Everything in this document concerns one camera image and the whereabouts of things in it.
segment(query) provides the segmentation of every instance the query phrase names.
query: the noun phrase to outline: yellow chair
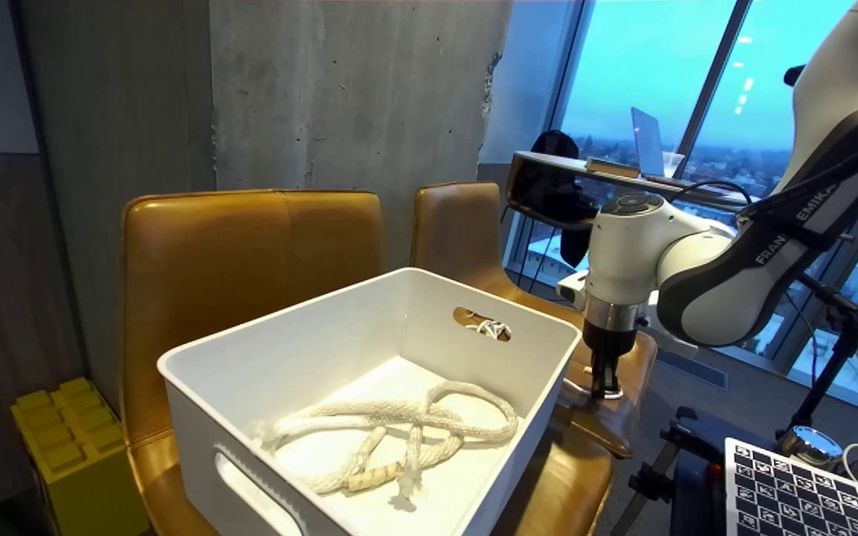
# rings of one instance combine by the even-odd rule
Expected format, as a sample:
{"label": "yellow chair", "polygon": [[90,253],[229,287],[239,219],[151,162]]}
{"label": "yellow chair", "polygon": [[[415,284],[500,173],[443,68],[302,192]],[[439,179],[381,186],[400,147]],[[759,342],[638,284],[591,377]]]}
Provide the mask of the yellow chair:
{"label": "yellow chair", "polygon": [[[418,192],[410,267],[448,275],[582,328],[583,320],[579,311],[519,289],[500,268],[500,210],[503,200],[495,182],[457,182]],[[616,366],[626,398],[616,403],[595,403],[594,408],[573,415],[573,426],[594,435],[615,456],[629,456],[629,439],[638,421],[653,356],[653,336],[638,334],[635,348],[622,356]],[[591,377],[583,374],[586,363],[591,348],[579,345],[565,378],[591,384]]]}
{"label": "yellow chair", "polygon": [[159,194],[122,216],[122,423],[156,533],[215,533],[183,485],[159,357],[381,271],[375,194]]}

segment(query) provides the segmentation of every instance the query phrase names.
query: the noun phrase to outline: yellow object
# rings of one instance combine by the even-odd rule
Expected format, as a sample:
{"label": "yellow object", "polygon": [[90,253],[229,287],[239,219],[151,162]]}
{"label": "yellow object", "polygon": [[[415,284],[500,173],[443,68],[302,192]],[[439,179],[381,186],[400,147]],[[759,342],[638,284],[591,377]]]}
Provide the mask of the yellow object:
{"label": "yellow object", "polygon": [[56,533],[150,533],[122,423],[87,378],[16,399],[13,417],[49,493]]}

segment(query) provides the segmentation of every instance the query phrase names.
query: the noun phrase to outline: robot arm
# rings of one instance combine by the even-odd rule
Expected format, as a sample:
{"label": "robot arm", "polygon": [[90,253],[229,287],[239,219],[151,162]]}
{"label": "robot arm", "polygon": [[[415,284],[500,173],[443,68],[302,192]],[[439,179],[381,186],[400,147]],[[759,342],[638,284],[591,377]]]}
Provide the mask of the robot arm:
{"label": "robot arm", "polygon": [[783,182],[746,211],[737,237],[664,200],[616,200],[595,219],[583,287],[583,342],[595,383],[632,336],[635,307],[658,289],[679,341],[729,345],[756,334],[787,287],[858,219],[858,4],[805,67]]}

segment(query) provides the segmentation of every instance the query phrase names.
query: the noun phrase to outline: sky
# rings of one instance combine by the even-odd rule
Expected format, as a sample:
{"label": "sky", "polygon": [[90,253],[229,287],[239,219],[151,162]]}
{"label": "sky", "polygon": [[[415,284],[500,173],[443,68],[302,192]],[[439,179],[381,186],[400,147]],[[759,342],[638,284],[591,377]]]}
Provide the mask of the sky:
{"label": "sky", "polygon": [[[853,0],[753,0],[699,143],[789,150],[792,94],[783,71],[814,57]],[[595,0],[562,133],[632,138],[629,109],[677,147],[732,0]]]}

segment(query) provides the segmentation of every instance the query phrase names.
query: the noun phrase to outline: white plastic bin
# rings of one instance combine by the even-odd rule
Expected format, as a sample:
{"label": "white plastic bin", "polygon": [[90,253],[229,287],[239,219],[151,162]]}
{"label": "white plastic bin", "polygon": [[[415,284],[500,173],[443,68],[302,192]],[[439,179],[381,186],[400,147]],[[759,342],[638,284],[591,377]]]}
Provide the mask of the white plastic bin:
{"label": "white plastic bin", "polygon": [[[457,311],[498,320],[512,336],[476,334]],[[549,426],[579,336],[537,311],[400,268],[180,345],[159,369],[187,499],[221,533],[489,533]],[[439,383],[481,384],[521,421],[509,444],[458,451],[427,472],[415,509],[393,506],[393,482],[364,494],[311,493],[303,472],[346,460],[349,435],[275,456],[257,442],[260,426],[318,403],[419,399]]]}

